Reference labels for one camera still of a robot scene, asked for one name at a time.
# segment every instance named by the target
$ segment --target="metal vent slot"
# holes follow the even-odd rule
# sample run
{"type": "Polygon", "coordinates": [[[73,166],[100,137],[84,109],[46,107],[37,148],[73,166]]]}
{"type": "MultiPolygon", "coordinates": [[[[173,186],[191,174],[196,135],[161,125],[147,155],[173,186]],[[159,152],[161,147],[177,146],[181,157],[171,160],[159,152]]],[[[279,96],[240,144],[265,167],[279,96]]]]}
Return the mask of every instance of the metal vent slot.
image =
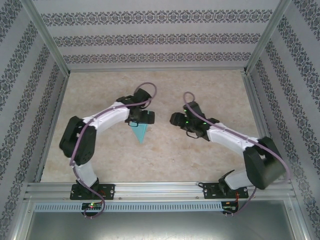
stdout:
{"type": "MultiPolygon", "coordinates": [[[[80,212],[81,202],[37,203],[35,212],[80,212]]],[[[210,212],[222,211],[220,201],[208,202],[106,202],[104,212],[210,212]]]]}

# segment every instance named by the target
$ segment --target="metal extrusion bar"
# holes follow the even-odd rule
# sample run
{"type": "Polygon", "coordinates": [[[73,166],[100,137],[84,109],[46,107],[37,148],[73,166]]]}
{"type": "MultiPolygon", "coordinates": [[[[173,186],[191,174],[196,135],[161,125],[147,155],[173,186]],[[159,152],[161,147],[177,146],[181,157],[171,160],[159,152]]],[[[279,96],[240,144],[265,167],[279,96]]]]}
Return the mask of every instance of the metal extrusion bar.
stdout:
{"type": "Polygon", "coordinates": [[[252,114],[256,124],[256,128],[258,130],[259,137],[261,138],[264,136],[270,137],[261,106],[259,105],[257,93],[253,86],[252,79],[250,75],[249,74],[247,75],[244,71],[241,71],[241,76],[242,76],[246,94],[248,96],[248,100],[252,109],[252,114]]]}
{"type": "Polygon", "coordinates": [[[44,20],[42,19],[41,15],[39,14],[35,4],[32,0],[21,0],[23,8],[28,13],[29,17],[31,18],[33,24],[35,25],[36,29],[40,33],[43,41],[47,45],[50,53],[52,54],[54,60],[58,64],[60,70],[63,72],[63,75],[66,77],[69,76],[69,68],[66,64],[66,61],[62,54],[60,53],[54,38],[51,36],[44,20]]]}
{"type": "Polygon", "coordinates": [[[22,203],[15,227],[13,227],[12,232],[9,234],[7,239],[20,240],[27,238],[27,233],[32,222],[34,210],[35,203],[31,201],[22,203]]]}
{"type": "Polygon", "coordinates": [[[297,199],[283,201],[296,240],[311,240],[297,199]]]}
{"type": "Polygon", "coordinates": [[[39,168],[38,168],[38,171],[37,171],[35,179],[34,179],[34,181],[37,182],[37,183],[40,182],[40,180],[41,180],[41,176],[42,176],[42,173],[43,173],[46,161],[47,161],[47,157],[48,157],[49,149],[50,149],[50,146],[51,146],[52,138],[54,137],[54,131],[56,129],[56,125],[57,125],[57,122],[58,122],[58,117],[59,117],[59,113],[60,113],[60,110],[61,110],[62,102],[63,102],[63,99],[65,97],[65,93],[66,93],[66,90],[67,90],[68,80],[69,80],[69,77],[66,76],[65,79],[64,79],[63,87],[62,87],[62,92],[61,92],[61,94],[59,96],[59,99],[58,99],[58,104],[57,104],[57,107],[56,107],[56,110],[55,110],[55,113],[54,113],[52,124],[51,124],[51,127],[49,129],[48,141],[47,141],[47,143],[45,145],[45,149],[43,151],[43,155],[42,155],[42,158],[41,158],[41,161],[40,161],[40,164],[39,164],[39,168]]]}
{"type": "MultiPolygon", "coordinates": [[[[24,201],[32,202],[74,202],[70,200],[73,183],[29,183],[24,201]]],[[[119,182],[115,184],[114,200],[107,202],[194,202],[194,201],[234,201],[235,199],[204,199],[203,189],[198,182],[119,182]]],[[[248,187],[249,195],[253,187],[248,187]]],[[[287,200],[295,198],[290,182],[282,185],[270,185],[258,190],[253,201],[287,200]]]]}
{"type": "Polygon", "coordinates": [[[261,53],[265,49],[269,39],[271,38],[273,32],[277,28],[277,25],[281,18],[283,17],[285,11],[287,10],[289,4],[291,3],[291,0],[280,0],[278,6],[274,10],[269,23],[267,24],[266,28],[263,31],[263,34],[261,35],[256,47],[253,50],[253,53],[250,56],[250,59],[248,60],[245,71],[247,73],[251,73],[253,68],[255,67],[261,53]]]}
{"type": "Polygon", "coordinates": [[[243,70],[239,66],[207,66],[207,67],[131,67],[131,68],[73,68],[71,73],[97,72],[145,72],[145,71],[216,71],[216,70],[243,70]]]}

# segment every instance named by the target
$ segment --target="teal triangular object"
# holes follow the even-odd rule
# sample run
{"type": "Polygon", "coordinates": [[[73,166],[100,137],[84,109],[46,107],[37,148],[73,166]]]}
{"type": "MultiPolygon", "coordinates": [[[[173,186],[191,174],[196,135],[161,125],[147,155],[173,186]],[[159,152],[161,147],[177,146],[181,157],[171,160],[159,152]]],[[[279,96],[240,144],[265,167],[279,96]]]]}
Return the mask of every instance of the teal triangular object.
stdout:
{"type": "Polygon", "coordinates": [[[144,138],[145,138],[145,134],[147,132],[148,124],[131,122],[130,126],[131,126],[136,138],[142,144],[142,142],[144,141],[144,138]]]}

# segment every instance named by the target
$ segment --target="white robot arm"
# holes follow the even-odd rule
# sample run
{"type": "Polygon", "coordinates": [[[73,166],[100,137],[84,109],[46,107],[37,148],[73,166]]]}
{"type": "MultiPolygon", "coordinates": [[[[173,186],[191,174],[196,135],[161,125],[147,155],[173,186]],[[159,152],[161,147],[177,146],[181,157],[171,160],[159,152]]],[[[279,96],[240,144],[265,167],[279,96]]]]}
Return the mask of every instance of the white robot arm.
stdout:
{"type": "MultiPolygon", "coordinates": [[[[143,110],[146,108],[144,104],[139,106],[124,106],[138,104],[151,98],[152,97],[145,90],[139,88],[134,95],[118,98],[116,102],[107,108],[110,109],[109,111],[104,110],[100,112],[101,114],[97,113],[84,118],[74,116],[69,120],[59,144],[60,149],[68,158],[72,157],[83,127],[90,122],[80,139],[74,158],[74,168],[76,175],[78,176],[78,180],[81,180],[86,186],[97,191],[99,187],[99,179],[97,178],[91,164],[91,158],[95,152],[97,135],[119,122],[154,124],[155,113],[153,111],[143,110]]],[[[78,180],[77,183],[79,188],[81,188],[85,194],[91,195],[92,193],[80,184],[78,180]]]]}
{"type": "MultiPolygon", "coordinates": [[[[195,113],[206,119],[195,101],[189,102],[188,105],[195,113]]],[[[279,156],[279,151],[271,138],[263,137],[258,139],[232,130],[233,133],[243,136],[246,140],[241,139],[231,134],[228,131],[231,129],[219,120],[214,118],[206,119],[214,124],[211,126],[196,117],[189,111],[186,105],[183,106],[183,108],[184,113],[176,112],[172,114],[170,119],[172,125],[179,126],[185,130],[189,137],[191,137],[189,133],[194,133],[197,138],[203,138],[207,141],[221,144],[244,158],[244,169],[238,171],[232,170],[219,179],[219,189],[223,194],[227,195],[229,191],[249,186],[255,186],[263,190],[285,173],[286,170],[281,162],[268,152],[248,141],[251,140],[259,143],[279,156]]]]}

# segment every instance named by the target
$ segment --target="beige floor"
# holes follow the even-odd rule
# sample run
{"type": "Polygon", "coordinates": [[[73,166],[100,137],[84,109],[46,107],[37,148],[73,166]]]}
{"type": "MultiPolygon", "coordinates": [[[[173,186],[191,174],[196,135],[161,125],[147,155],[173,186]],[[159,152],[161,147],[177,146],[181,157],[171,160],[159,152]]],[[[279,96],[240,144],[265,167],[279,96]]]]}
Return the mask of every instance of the beige floor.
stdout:
{"type": "MultiPolygon", "coordinates": [[[[101,182],[216,181],[244,166],[243,158],[224,146],[189,138],[169,123],[172,113],[183,111],[183,93],[191,91],[207,118],[257,137],[239,71],[71,73],[41,181],[75,181],[68,159],[59,149],[69,118],[100,112],[147,81],[158,88],[148,107],[155,111],[155,124],[148,126],[143,144],[126,123],[98,136],[92,165],[101,182]]],[[[153,93],[151,86],[144,89],[153,93]]]]}

